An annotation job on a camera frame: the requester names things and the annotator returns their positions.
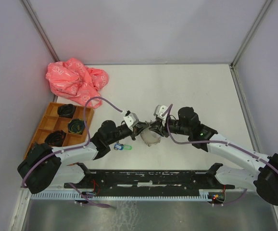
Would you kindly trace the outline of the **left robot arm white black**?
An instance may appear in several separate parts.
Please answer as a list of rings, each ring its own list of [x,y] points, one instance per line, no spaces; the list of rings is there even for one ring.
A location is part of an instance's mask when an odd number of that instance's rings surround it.
[[[17,168],[23,179],[22,187],[28,188],[32,194],[65,183],[76,183],[86,188],[91,184],[91,175],[78,163],[104,157],[109,153],[111,144],[127,137],[135,140],[148,127],[147,122],[138,122],[129,128],[126,123],[117,126],[113,121],[106,120],[89,141],[81,144],[50,147],[46,143],[35,143]]]

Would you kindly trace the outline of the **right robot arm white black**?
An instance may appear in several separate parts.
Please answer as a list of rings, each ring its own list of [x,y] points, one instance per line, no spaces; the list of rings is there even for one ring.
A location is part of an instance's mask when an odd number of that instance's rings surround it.
[[[187,141],[173,142],[179,145],[191,144],[197,149],[218,155],[238,166],[227,167],[214,164],[206,175],[206,184],[211,188],[219,185],[234,185],[251,189],[272,205],[278,205],[278,154],[272,156],[249,151],[231,142],[215,129],[200,122],[192,107],[182,107],[178,118],[171,119],[172,107],[159,105],[154,111],[155,121],[150,131],[162,137],[172,138],[174,134],[187,136]]]

